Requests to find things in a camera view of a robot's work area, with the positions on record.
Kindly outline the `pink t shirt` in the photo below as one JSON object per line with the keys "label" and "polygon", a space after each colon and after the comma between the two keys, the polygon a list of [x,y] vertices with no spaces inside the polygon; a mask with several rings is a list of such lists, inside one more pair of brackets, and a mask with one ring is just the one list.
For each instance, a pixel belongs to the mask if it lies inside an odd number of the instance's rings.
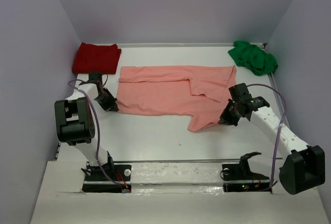
{"label": "pink t shirt", "polygon": [[235,83],[235,66],[125,66],[117,104],[123,114],[191,116],[188,130],[197,132],[218,124]]}

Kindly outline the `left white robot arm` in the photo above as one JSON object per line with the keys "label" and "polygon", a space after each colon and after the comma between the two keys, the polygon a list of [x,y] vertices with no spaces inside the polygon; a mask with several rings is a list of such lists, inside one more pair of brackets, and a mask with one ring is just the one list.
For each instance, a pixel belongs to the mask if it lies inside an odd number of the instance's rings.
{"label": "left white robot arm", "polygon": [[73,94],[65,100],[54,104],[57,137],[61,143],[79,150],[88,161],[83,170],[85,175],[103,175],[107,180],[115,173],[113,158],[101,147],[100,123],[93,103],[105,112],[118,112],[117,99],[105,88],[103,74],[90,72],[87,81],[80,81],[78,87],[74,80],[68,85],[74,89]]}

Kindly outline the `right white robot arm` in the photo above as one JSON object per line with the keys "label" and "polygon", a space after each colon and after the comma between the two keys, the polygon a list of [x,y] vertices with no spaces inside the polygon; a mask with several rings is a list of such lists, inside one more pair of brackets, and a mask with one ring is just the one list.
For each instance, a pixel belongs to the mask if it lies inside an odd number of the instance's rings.
{"label": "right white robot arm", "polygon": [[252,97],[245,83],[229,88],[231,98],[222,112],[220,125],[237,126],[241,118],[258,127],[274,144],[273,158],[284,159],[279,169],[279,181],[284,190],[296,195],[325,183],[325,153],[295,135],[278,118],[270,104],[261,96]]}

